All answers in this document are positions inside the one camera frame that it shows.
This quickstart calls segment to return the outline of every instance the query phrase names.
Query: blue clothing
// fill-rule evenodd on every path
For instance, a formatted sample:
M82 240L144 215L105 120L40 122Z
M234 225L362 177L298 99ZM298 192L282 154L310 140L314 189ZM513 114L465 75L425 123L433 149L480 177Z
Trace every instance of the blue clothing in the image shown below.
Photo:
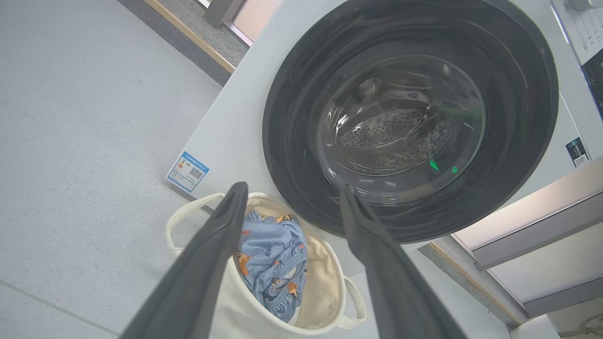
M257 212L249 213L235 260L253 296L272 314L289 322L302 302L308 261L306 238L297 218L262 219Z

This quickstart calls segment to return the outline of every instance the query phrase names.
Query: washing machine door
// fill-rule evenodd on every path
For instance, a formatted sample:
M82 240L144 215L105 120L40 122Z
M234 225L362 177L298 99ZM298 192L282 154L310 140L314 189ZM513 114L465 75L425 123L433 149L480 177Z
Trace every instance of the washing machine door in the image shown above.
M394 239L417 242L509 199L545 152L557 104L551 51L507 0L349 0L280 67L264 152L317 227L345 236L349 183Z

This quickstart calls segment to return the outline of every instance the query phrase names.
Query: energy label sticker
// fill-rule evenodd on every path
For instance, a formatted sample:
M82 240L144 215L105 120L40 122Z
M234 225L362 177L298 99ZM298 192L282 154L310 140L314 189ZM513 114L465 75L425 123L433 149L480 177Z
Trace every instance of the energy label sticker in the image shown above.
M197 187L197 184L207 172L209 172L209 168L205 167L205 165L187 152L184 152L168 175L168 178L190 193Z

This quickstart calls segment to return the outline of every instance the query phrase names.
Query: washing machine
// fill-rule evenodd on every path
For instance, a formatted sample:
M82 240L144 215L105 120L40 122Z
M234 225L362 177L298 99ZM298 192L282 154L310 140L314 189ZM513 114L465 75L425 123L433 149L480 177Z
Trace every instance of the washing machine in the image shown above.
M285 0L166 179L283 198L347 274L343 183L407 251L471 230L603 154L596 6Z

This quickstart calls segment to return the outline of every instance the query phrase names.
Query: laundry basket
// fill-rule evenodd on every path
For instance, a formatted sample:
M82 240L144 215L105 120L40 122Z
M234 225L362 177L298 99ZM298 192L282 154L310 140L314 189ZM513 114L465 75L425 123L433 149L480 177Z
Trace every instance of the laundry basket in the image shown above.
M224 198L223 193L208 195L177 210L168 220L166 237L169 248L179 255L172 231L199 208ZM264 193L251 193L246 213L260 215L295 214L286 204ZM339 260L331 246L316 228L298 217L306 237L308 274L303 300L294 324L285 323L270 313L251 294L239 276L234 260L228 260L218 293L210 338L303 338L329 332L334 327L353 329L366 321L367 312L357 287L341 271ZM343 314L349 292L357 318Z

